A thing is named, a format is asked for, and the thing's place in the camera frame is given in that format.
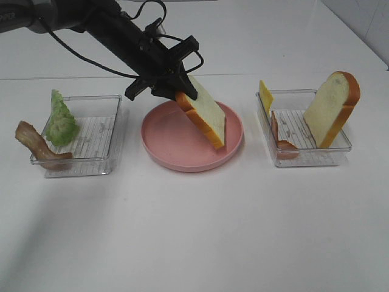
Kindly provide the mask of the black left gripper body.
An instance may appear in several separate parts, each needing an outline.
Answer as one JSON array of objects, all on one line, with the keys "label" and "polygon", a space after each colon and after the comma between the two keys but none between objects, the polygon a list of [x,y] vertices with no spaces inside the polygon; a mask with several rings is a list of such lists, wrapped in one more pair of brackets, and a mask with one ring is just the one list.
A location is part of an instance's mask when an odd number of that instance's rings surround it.
[{"label": "black left gripper body", "polygon": [[174,87],[177,67],[183,65],[184,58],[198,51],[199,43],[193,36],[189,36],[175,46],[167,48],[156,38],[127,35],[125,49],[126,64],[139,75],[125,91],[125,96],[134,100],[142,91],[151,88],[157,82]]}]

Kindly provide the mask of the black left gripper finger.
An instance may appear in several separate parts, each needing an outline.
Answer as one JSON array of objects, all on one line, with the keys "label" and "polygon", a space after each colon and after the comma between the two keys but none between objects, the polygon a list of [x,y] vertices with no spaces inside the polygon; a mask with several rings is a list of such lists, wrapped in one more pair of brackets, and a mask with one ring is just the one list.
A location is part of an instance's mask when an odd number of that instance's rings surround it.
[{"label": "black left gripper finger", "polygon": [[198,98],[198,92],[191,83],[185,71],[184,65],[179,65],[177,67],[174,77],[174,87],[176,89],[176,92],[184,93],[192,100],[196,100]]},{"label": "black left gripper finger", "polygon": [[164,82],[155,83],[151,87],[151,94],[168,100],[176,100],[176,88]]}]

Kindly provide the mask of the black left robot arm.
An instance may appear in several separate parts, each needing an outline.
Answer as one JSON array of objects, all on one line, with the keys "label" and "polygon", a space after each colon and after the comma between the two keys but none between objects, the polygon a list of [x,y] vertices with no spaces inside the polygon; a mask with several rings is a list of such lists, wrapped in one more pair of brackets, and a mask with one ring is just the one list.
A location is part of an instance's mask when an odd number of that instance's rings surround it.
[{"label": "black left robot arm", "polygon": [[[1,1],[1,32],[26,27],[35,33],[50,34],[79,59],[133,79],[125,91],[130,100],[147,88],[157,97],[175,100],[182,92],[196,100],[198,92],[182,61],[198,53],[198,41],[193,36],[178,38],[175,46],[167,48],[160,42],[160,38],[167,37],[162,27],[165,17],[140,29],[133,21],[141,12],[130,16],[117,1]],[[82,56],[55,34],[61,29],[89,33],[135,73],[119,72]]]}]

